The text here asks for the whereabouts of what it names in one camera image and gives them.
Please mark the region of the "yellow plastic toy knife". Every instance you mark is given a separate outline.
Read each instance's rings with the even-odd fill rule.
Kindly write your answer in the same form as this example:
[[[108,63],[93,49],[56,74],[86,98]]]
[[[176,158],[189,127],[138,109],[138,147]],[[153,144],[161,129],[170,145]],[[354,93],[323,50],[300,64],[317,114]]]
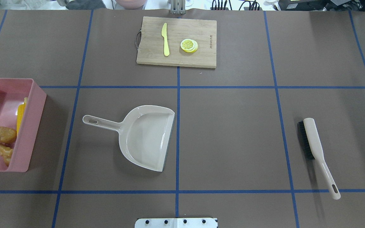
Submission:
[[[163,54],[168,57],[170,55],[168,45],[168,23],[164,23],[161,29],[161,36],[163,37]]]

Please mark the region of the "yellow toy lemon slices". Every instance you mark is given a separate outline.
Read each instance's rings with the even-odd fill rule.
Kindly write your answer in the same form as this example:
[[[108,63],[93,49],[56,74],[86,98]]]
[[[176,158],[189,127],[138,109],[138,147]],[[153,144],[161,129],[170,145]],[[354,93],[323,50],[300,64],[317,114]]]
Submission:
[[[181,41],[181,49],[187,53],[194,53],[198,49],[198,43],[193,39],[184,39]]]

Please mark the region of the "bamboo cutting board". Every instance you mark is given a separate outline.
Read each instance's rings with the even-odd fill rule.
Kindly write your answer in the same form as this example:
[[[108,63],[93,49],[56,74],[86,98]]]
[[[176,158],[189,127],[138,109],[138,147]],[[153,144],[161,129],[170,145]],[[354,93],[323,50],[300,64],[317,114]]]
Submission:
[[[161,29],[168,24],[170,55],[163,54]],[[199,47],[194,53],[181,49],[181,41],[193,39]],[[138,64],[215,69],[217,66],[217,21],[144,16],[138,46]]]

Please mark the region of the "tan toy ginger root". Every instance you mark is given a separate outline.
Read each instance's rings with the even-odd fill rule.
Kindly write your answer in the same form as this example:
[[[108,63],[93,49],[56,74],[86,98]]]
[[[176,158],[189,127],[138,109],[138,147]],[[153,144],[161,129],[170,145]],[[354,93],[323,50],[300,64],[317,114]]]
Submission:
[[[0,143],[0,156],[4,160],[4,164],[9,167],[11,162],[11,157],[13,154],[13,148],[6,146],[5,144]]]

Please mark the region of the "dark grey cloth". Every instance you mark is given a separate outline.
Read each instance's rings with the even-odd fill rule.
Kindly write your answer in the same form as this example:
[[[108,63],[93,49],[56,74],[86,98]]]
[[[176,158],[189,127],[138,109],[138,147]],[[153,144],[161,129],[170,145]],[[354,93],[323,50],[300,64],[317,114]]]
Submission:
[[[69,10],[95,10],[106,8],[102,0],[73,0],[70,1],[66,8]]]

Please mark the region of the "beige hand brush black bristles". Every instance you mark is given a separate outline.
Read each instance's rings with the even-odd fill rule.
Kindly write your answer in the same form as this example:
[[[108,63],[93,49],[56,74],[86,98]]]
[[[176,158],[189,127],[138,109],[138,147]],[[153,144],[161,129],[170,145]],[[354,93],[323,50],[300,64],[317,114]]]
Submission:
[[[323,178],[328,186],[328,191],[334,200],[341,198],[340,191],[326,164],[320,136],[313,118],[305,118],[298,122],[301,145],[305,156],[309,160],[315,160],[320,168]]]

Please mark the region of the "brown toy potato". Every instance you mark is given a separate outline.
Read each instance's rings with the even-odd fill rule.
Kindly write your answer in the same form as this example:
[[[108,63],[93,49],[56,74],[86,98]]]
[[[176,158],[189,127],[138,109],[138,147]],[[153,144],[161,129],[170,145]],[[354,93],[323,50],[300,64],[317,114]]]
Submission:
[[[16,130],[8,127],[0,127],[0,143],[12,144],[16,141]]]

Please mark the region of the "beige plastic dustpan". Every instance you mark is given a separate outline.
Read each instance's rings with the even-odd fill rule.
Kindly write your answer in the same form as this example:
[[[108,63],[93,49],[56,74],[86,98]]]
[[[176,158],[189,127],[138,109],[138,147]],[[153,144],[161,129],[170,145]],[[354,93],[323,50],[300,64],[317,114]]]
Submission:
[[[156,105],[131,110],[121,122],[85,115],[86,125],[118,132],[123,156],[139,167],[162,172],[174,126],[175,112]]]

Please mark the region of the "pink plastic bin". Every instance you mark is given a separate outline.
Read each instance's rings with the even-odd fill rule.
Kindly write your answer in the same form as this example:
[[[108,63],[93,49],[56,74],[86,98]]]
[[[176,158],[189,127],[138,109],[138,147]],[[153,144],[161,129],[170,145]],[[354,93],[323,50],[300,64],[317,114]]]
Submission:
[[[0,78],[0,127],[16,129],[18,107],[28,98],[10,164],[0,156],[0,172],[28,170],[46,97],[33,79]]]

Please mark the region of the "aluminium frame post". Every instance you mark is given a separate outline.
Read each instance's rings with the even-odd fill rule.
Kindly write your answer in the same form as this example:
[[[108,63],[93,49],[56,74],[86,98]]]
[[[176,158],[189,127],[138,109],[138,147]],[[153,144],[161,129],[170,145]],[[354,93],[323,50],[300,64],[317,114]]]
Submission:
[[[185,0],[168,0],[170,4],[171,14],[185,14],[186,13],[186,1]]]

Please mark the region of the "yellow toy corn cob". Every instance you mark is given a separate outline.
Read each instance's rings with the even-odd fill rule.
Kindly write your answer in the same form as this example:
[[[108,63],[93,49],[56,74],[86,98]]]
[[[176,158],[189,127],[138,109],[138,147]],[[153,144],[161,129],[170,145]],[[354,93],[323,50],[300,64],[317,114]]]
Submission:
[[[17,112],[16,112],[16,135],[18,136],[19,130],[22,124],[24,112],[26,110],[26,105],[28,102],[28,97],[25,97],[23,103],[19,105]]]

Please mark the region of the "black power strip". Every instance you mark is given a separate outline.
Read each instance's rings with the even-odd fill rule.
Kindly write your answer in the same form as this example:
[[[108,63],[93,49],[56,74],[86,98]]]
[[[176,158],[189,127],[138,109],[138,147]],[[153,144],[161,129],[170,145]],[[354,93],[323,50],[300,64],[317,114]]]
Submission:
[[[212,0],[209,9],[260,11],[262,7],[257,0]]]

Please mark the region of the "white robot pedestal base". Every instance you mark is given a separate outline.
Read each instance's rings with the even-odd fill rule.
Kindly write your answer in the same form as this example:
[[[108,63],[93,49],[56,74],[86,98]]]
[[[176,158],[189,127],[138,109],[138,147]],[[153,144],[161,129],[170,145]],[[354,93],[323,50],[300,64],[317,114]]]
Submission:
[[[216,218],[141,218],[135,228],[217,228]]]

